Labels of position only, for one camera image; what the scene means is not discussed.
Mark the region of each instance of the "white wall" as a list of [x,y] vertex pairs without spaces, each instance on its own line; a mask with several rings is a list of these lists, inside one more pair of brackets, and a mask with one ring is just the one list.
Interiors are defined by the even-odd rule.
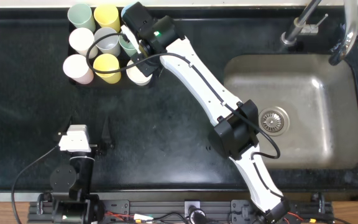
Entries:
[[[136,0],[0,0],[0,7],[70,7],[76,3],[126,6]],[[145,6],[305,6],[310,0],[139,0]],[[342,0],[322,0],[321,6],[342,5]]]

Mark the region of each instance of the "yellow cup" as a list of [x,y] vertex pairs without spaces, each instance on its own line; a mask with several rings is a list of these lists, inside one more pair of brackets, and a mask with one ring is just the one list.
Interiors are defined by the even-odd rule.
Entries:
[[101,27],[110,27],[120,31],[121,27],[119,25],[119,14],[118,9],[115,5],[104,4],[96,7],[94,10],[94,19],[98,22]]
[[[111,71],[119,68],[118,59],[111,54],[102,54],[97,57],[93,62],[93,68],[100,71]],[[96,74],[104,81],[110,84],[117,83],[121,79],[121,72],[110,73],[110,74]]]

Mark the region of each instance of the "faucet handle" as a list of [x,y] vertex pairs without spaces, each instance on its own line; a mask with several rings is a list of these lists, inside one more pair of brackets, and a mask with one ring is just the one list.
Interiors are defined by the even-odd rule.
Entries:
[[324,17],[317,24],[306,24],[302,28],[300,35],[316,35],[318,34],[318,26],[328,17],[328,14],[325,14]]

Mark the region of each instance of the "sink basin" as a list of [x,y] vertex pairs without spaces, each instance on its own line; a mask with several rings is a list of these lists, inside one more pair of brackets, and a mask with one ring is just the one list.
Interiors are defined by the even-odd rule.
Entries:
[[[329,55],[242,55],[224,86],[259,109],[259,125],[282,153],[268,168],[348,169],[358,163],[358,105],[353,72]],[[258,134],[262,152],[274,148]]]

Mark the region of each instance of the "black countertop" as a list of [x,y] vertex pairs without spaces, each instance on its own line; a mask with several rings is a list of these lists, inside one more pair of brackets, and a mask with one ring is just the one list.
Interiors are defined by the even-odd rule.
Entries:
[[[211,125],[202,107],[180,81],[162,72],[152,88],[117,90],[70,84],[62,64],[67,57],[66,9],[0,10],[0,190],[9,190],[27,164],[55,144],[52,136],[73,116],[87,124],[91,139],[110,117],[116,148],[98,157],[92,189],[247,190],[235,165],[207,150]],[[200,59],[223,81],[227,62],[243,54],[328,54],[340,38],[341,8],[328,12],[317,36],[301,37],[295,49],[279,37],[301,8],[152,9],[174,17]],[[347,57],[358,92],[358,42]],[[50,172],[68,157],[53,152],[28,170],[17,188],[49,189]],[[350,170],[270,170],[283,191],[358,190],[358,166]]]

